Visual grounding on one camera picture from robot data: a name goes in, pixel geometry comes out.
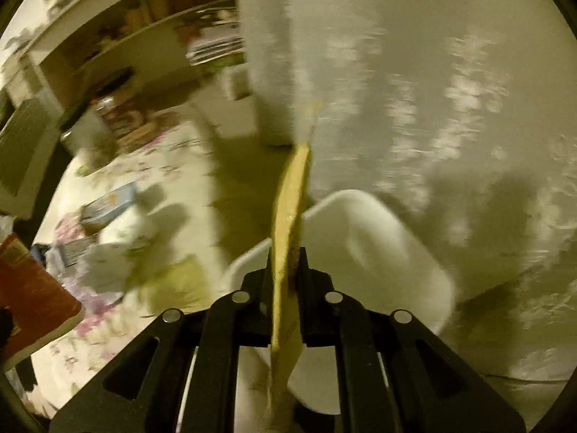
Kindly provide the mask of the white plastic trash bin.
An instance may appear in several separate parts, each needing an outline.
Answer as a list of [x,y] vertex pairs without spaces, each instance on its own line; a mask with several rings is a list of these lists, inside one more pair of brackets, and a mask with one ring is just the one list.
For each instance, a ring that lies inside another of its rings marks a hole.
[[[331,276],[338,291],[382,314],[403,309],[440,334],[454,309],[455,288],[417,237],[376,197],[345,190],[305,211],[301,245],[309,266]],[[223,287],[266,267],[271,240],[237,258]],[[334,351],[304,349],[288,387],[301,404],[324,415],[340,414]]]

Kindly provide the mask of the crumpled white paper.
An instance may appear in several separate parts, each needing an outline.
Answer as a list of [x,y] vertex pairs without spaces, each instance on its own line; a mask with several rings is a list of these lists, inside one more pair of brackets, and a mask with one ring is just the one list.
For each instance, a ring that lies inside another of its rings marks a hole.
[[78,282],[96,293],[124,294],[137,258],[149,248],[158,226],[149,214],[132,205],[98,233],[78,260]]

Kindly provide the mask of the orange red box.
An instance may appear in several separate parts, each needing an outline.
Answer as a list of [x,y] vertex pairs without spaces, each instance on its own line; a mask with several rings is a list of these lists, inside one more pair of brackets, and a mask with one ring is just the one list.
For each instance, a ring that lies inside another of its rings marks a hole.
[[1,243],[1,311],[9,315],[1,330],[1,370],[24,359],[79,324],[85,308],[52,277],[17,235]]

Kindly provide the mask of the blue striped leaflet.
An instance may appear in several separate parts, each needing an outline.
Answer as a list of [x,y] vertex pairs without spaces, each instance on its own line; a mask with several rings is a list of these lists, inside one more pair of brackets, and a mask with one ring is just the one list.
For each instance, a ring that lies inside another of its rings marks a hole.
[[63,244],[56,241],[45,253],[46,269],[50,273],[61,274],[74,267],[79,258],[91,246],[96,244],[93,237],[83,237]]

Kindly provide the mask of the light blue carton box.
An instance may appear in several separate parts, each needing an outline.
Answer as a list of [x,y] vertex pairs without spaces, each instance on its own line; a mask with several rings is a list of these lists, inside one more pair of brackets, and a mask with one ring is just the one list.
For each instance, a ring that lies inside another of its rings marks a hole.
[[79,223],[88,236],[99,233],[135,204],[137,187],[134,182],[105,193],[80,208]]

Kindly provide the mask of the floral tablecloth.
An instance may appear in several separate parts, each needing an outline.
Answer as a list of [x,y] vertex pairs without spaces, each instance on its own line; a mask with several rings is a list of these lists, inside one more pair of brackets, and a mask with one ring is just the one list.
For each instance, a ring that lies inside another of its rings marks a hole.
[[32,355],[37,384],[28,399],[33,411],[47,418],[162,311],[207,308],[227,267],[211,205],[216,193],[212,144],[191,120],[89,176],[78,176],[78,168],[78,160],[66,168],[36,241],[56,240],[66,215],[130,182],[137,187],[136,205],[154,219],[158,234],[137,258],[118,301],[87,314],[73,331]]

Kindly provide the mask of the white lidded jar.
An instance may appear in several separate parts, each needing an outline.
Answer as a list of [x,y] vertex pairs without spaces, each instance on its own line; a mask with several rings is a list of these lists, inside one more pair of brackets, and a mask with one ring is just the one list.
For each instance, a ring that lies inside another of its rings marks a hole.
[[70,111],[61,125],[60,141],[87,176],[111,163],[117,154],[113,133],[92,108]]

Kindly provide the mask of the brown glass jar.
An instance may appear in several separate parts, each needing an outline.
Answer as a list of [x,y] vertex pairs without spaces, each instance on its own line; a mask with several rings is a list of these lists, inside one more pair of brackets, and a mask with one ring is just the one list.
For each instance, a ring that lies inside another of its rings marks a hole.
[[112,93],[97,99],[94,108],[117,141],[147,123],[147,113],[138,93]]

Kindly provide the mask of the white lace curtain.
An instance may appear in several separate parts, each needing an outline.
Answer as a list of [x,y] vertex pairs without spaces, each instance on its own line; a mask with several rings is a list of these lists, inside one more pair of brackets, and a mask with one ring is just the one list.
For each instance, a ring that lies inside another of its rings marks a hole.
[[552,0],[239,0],[262,138],[381,197],[446,267],[482,372],[576,366],[576,39]]

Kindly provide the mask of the white shelf unit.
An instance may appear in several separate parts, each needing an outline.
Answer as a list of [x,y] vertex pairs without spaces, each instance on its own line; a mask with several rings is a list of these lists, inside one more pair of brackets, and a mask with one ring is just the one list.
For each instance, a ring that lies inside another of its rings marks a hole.
[[26,47],[41,87],[71,106],[89,86],[130,67],[161,90],[193,78],[186,58],[206,8],[226,0],[72,0]]

